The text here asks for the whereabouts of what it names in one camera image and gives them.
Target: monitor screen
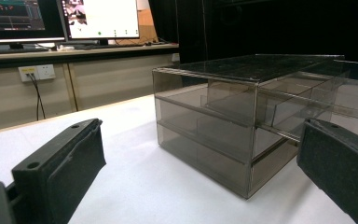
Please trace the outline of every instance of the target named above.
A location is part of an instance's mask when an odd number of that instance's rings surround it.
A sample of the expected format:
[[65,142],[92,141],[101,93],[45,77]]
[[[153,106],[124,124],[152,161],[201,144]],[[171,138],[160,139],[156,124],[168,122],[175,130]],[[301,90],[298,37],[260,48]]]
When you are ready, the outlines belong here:
[[62,0],[68,40],[139,38],[136,0]]
[[64,40],[58,4],[51,0],[0,0],[0,43]]

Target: table surface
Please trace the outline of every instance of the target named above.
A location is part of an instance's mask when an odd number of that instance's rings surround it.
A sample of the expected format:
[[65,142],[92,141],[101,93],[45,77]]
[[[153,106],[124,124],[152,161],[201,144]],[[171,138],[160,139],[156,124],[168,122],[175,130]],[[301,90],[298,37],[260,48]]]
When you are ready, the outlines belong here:
[[244,200],[158,145],[153,95],[0,130],[0,181],[49,139],[103,121],[107,164],[70,223],[354,223],[290,161]]
[[34,57],[70,57],[79,54],[99,54],[99,53],[114,53],[136,50],[155,50],[155,49],[178,49],[179,45],[165,44],[154,46],[142,46],[142,47],[128,47],[128,48],[113,48],[113,49],[74,49],[67,51],[42,51],[42,52],[28,52],[28,53],[8,53],[0,54],[0,59],[12,59],[12,58],[34,58]]

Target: electrical socket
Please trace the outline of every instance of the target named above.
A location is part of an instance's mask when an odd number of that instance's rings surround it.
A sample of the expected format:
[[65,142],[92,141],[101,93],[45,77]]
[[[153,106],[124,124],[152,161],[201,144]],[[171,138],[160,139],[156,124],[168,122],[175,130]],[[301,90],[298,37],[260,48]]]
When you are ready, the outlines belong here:
[[36,66],[19,67],[20,77],[22,82],[32,81],[30,78],[31,74],[34,74],[36,80],[40,79],[37,73]]
[[174,53],[174,54],[172,55],[171,61],[172,61],[173,63],[180,62],[180,55],[179,55],[179,53]]
[[29,77],[34,74],[36,80],[55,78],[54,67],[52,64],[19,67],[22,82],[32,81]]
[[54,66],[52,64],[38,65],[36,68],[40,79],[55,78]]

